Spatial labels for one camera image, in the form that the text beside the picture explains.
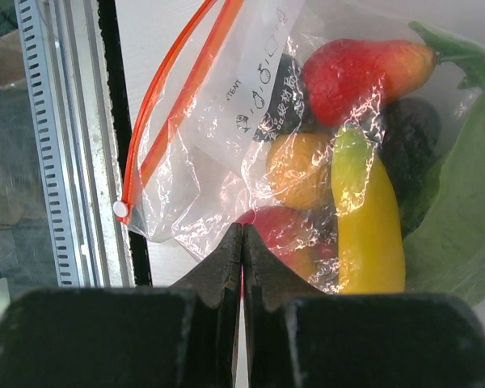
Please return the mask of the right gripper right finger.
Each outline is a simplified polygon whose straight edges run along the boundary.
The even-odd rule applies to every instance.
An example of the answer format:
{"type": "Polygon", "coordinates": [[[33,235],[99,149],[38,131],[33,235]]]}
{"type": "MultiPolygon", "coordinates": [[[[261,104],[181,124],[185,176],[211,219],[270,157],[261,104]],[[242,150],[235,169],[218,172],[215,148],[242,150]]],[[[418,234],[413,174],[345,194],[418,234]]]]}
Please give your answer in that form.
{"type": "Polygon", "coordinates": [[[283,304],[325,297],[278,259],[252,224],[242,227],[242,291],[246,325],[247,366],[251,387],[300,387],[294,334],[297,318],[283,304]]]}

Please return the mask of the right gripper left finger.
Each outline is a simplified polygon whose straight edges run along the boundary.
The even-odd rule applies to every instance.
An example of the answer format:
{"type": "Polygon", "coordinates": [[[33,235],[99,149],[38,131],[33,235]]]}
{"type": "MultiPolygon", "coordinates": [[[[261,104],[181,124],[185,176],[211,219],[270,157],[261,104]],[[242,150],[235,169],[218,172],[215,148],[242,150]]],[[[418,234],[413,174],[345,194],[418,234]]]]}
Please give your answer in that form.
{"type": "Polygon", "coordinates": [[[218,246],[171,287],[187,298],[179,346],[180,387],[233,387],[243,227],[232,224],[218,246]]]}

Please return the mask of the clear zip top bag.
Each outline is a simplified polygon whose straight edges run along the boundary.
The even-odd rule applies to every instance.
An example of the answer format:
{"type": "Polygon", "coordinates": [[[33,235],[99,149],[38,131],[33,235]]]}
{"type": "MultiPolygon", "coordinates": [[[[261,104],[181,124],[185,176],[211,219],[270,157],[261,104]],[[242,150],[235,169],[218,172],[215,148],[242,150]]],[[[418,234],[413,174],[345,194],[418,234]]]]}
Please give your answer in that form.
{"type": "MultiPolygon", "coordinates": [[[[326,126],[310,109],[302,67],[316,49],[338,39],[427,45],[410,29],[412,21],[417,20],[351,1],[204,2],[142,100],[115,215],[150,241],[173,240],[203,259],[247,210],[286,206],[274,197],[266,177],[268,151],[277,137],[326,134],[333,157],[336,134],[353,126],[380,158],[385,133],[381,113],[393,102],[366,108],[339,126],[326,126]]],[[[464,76],[454,63],[440,61],[436,51],[429,80],[399,98],[423,99],[441,118],[435,161],[428,171],[451,150],[482,92],[459,88],[464,76]]],[[[336,262],[307,282],[324,293],[340,294],[332,189],[329,205],[298,211],[337,245],[336,262]]]]}

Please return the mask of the dark purple fake eggplant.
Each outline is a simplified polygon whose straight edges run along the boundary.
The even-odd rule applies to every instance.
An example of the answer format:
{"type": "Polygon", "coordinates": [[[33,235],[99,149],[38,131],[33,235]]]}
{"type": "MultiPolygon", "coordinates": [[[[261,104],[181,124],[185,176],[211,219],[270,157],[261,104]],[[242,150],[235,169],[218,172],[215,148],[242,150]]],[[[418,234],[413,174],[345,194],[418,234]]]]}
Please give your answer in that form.
{"type": "Polygon", "coordinates": [[[385,133],[379,154],[399,205],[402,236],[407,236],[421,221],[408,203],[420,193],[423,177],[435,161],[441,118],[429,102],[408,97],[387,105],[381,124],[385,133]]]}

